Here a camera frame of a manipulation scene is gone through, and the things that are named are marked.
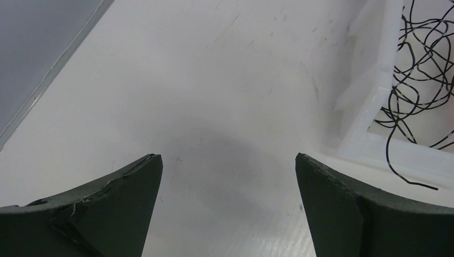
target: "wire bundle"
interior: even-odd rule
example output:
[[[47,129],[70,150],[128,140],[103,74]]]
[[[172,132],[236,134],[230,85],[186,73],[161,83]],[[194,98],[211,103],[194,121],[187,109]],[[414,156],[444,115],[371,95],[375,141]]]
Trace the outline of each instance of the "wire bundle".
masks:
[[[406,54],[411,56],[411,66],[408,69],[400,69],[397,66],[394,67],[394,79],[396,83],[392,86],[388,103],[381,108],[381,113],[383,113],[386,118],[384,120],[376,119],[375,122],[387,129],[391,129],[386,144],[386,159],[391,171],[411,185],[419,185],[438,190],[438,188],[433,186],[407,180],[392,167],[389,159],[390,140],[397,131],[410,143],[418,144],[417,139],[407,123],[409,117],[420,114],[423,111],[439,108],[445,105],[454,95],[452,92],[454,88],[454,77],[448,78],[448,73],[454,66],[454,63],[450,61],[450,37],[453,36],[454,33],[449,31],[449,26],[454,22],[446,19],[448,14],[454,9],[454,4],[441,18],[413,21],[414,4],[415,0],[412,0],[408,17],[402,15],[404,26],[400,30],[402,35],[399,37],[397,50],[398,52],[405,51]],[[440,51],[436,50],[436,47],[440,47],[441,44],[447,45],[447,51],[440,53]],[[422,57],[416,57],[416,47],[423,49]],[[423,101],[423,99],[426,99],[426,96],[424,95],[423,97],[412,84],[417,82],[428,83],[429,81],[435,82],[438,88],[435,95],[428,98],[429,101]],[[409,111],[404,111],[402,104],[406,107],[410,106],[410,108],[407,108]],[[453,134],[454,130],[438,142],[429,145],[429,147],[441,150],[454,145],[454,141],[448,142],[448,139]]]

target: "white container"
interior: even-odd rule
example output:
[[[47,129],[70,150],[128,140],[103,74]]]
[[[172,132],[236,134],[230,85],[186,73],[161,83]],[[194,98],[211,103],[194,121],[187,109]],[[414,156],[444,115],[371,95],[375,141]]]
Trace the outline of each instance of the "white container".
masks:
[[[418,21],[441,18],[452,6],[448,0],[418,2],[423,2],[418,3],[418,10],[413,14]],[[388,102],[404,4],[407,10],[411,0],[369,0],[351,21],[349,34],[356,38],[351,84],[337,98],[335,107],[342,115],[341,142],[335,155],[388,170],[385,147],[390,131],[385,135],[368,129],[381,106]],[[452,153],[392,138],[389,156],[393,167],[404,176],[440,185],[454,184]]]

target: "table surface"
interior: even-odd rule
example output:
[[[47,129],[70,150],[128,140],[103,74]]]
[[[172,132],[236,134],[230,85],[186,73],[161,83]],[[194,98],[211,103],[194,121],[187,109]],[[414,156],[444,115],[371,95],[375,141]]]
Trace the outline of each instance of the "table surface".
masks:
[[[454,206],[449,189],[322,154],[363,4],[116,0],[1,151],[0,206],[156,153],[164,171],[143,256],[315,256],[298,152]]]

